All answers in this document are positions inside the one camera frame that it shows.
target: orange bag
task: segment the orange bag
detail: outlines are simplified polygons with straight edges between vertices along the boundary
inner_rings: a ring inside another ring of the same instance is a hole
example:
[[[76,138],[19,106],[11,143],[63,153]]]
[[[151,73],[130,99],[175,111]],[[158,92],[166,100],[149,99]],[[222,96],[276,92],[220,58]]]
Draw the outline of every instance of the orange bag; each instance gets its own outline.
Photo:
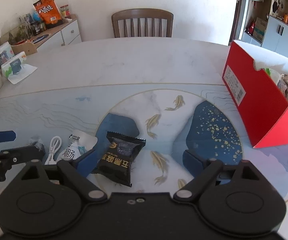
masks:
[[[33,5],[40,18],[45,22],[47,29],[63,24],[61,14],[54,0],[39,0]]]

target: dining table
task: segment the dining table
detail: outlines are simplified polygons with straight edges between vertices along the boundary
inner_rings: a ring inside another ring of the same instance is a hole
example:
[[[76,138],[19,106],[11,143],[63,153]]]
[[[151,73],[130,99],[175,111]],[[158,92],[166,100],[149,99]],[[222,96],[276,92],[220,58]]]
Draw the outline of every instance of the dining table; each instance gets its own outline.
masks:
[[[14,141],[0,143],[0,150],[38,141],[48,155],[51,139],[60,136],[59,154],[74,130],[98,137],[99,149],[107,131],[145,139],[132,163],[132,187],[86,174],[108,195],[173,195],[194,178],[183,165],[187,149],[231,165],[249,160],[286,202],[278,233],[288,240],[288,145],[252,147],[222,79],[229,50],[204,41],[132,37],[29,55],[26,63],[36,71],[15,85],[5,80],[0,89],[0,131],[16,133]],[[154,165],[156,160],[163,167]],[[15,164],[7,171],[0,193],[24,166]]]

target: white cable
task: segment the white cable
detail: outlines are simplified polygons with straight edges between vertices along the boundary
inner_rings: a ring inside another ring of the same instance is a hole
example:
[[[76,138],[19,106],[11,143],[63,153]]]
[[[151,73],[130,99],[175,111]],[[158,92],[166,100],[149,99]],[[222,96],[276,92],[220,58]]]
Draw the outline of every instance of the white cable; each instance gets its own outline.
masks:
[[[62,139],[60,136],[54,136],[50,142],[50,151],[47,157],[47,160],[45,162],[45,165],[51,165],[56,164],[56,161],[54,161],[54,154],[57,153],[57,151],[62,146]]]

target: screw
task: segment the screw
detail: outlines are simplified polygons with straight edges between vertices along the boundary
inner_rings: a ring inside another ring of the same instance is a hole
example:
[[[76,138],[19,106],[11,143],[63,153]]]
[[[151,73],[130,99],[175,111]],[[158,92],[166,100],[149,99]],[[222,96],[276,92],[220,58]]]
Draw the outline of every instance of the screw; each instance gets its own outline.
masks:
[[[136,204],[136,201],[135,201],[135,200],[132,200],[132,199],[129,199],[129,200],[127,201],[127,203],[130,204],[130,205],[135,205],[135,204]]]
[[[143,203],[143,202],[145,202],[145,199],[144,199],[144,198],[137,198],[137,199],[136,199],[136,202],[138,202],[138,203]]]
[[[189,191],[189,190],[185,190],[185,189],[182,189],[182,190],[179,190],[176,195],[180,198],[189,198],[191,197],[193,194]]]
[[[104,192],[100,190],[92,190],[88,193],[88,196],[91,198],[102,198],[104,197]]]

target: red shoebox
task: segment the red shoebox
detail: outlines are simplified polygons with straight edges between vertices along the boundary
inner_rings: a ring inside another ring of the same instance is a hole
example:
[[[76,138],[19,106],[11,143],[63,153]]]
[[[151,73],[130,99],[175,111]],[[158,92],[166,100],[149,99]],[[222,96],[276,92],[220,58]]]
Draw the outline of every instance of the red shoebox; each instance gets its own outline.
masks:
[[[263,67],[288,74],[288,58],[232,42],[222,78],[254,148],[288,144],[288,102]]]

